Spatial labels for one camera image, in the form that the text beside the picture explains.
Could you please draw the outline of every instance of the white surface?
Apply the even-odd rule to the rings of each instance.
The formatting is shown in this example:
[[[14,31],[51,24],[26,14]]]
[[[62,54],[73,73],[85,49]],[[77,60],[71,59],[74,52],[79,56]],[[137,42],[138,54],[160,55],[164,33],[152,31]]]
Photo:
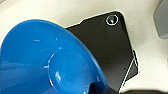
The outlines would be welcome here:
[[[123,92],[150,89],[168,92],[168,40],[158,37],[153,13],[161,0],[6,0],[0,4],[0,42],[16,24],[44,19],[63,27],[114,10],[126,21],[140,73],[127,81]]]

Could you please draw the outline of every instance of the black panel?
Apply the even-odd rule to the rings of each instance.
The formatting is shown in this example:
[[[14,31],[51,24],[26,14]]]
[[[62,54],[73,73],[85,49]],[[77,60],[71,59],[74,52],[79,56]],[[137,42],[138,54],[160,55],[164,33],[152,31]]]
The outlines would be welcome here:
[[[116,25],[107,25],[106,19],[109,15],[118,17]],[[109,86],[118,92],[134,58],[122,14],[103,14],[67,29],[87,46],[102,68]],[[125,80],[137,74],[134,63],[130,71]]]

